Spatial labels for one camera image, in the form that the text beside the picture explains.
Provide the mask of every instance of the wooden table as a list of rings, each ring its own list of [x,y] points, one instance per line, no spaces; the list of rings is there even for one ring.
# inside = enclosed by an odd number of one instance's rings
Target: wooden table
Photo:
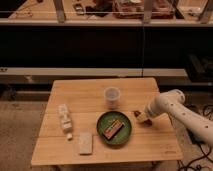
[[[96,131],[98,118],[108,111],[103,98],[106,87],[118,87],[122,96],[118,111],[132,123],[129,141],[118,149],[106,146]],[[32,165],[97,164],[177,160],[182,158],[173,127],[167,114],[153,120],[151,127],[141,125],[133,111],[159,94],[153,78],[95,79],[55,81],[47,104],[39,137],[32,156]],[[66,103],[74,124],[74,138],[67,141],[58,118],[58,105]],[[79,133],[93,134],[93,154],[78,154]]]

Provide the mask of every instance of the green bowl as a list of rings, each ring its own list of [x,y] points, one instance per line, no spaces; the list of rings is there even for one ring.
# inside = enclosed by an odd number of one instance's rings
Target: green bowl
[[[110,140],[108,140],[104,135],[103,132],[106,128],[108,128],[113,120],[118,119],[119,121],[123,122],[124,126],[121,128],[120,131]],[[110,145],[121,145],[128,141],[132,131],[132,125],[129,118],[121,112],[117,111],[109,111],[101,115],[97,122],[97,132],[101,139]]]

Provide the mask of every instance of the white block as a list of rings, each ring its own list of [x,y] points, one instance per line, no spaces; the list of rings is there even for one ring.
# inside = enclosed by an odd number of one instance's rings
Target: white block
[[[92,134],[89,132],[79,135],[79,154],[92,154]]]

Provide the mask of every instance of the clear cup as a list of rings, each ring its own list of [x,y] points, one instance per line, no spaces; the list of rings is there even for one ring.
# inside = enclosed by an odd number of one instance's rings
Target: clear cup
[[[110,110],[114,110],[118,107],[120,96],[121,92],[117,87],[107,87],[104,90],[104,98],[106,100],[107,107]]]

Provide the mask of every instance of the gray floor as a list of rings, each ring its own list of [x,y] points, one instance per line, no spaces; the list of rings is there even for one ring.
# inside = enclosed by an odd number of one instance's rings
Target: gray floor
[[[213,104],[213,97],[209,93],[187,92],[187,103],[198,104],[201,109],[204,104]],[[13,100],[8,92],[3,92],[0,100],[0,170],[2,171],[51,171],[51,167],[31,167],[30,160],[39,132],[49,91],[17,91]],[[183,151],[183,163],[201,156],[200,150],[193,145],[186,133],[185,127],[172,119],[176,135]],[[213,170],[213,164],[203,159],[196,164],[208,166]],[[131,165],[87,165],[62,167],[70,171],[90,170],[151,170],[150,163],[135,163]],[[156,169],[158,171],[175,171],[178,169],[176,161],[165,161]]]

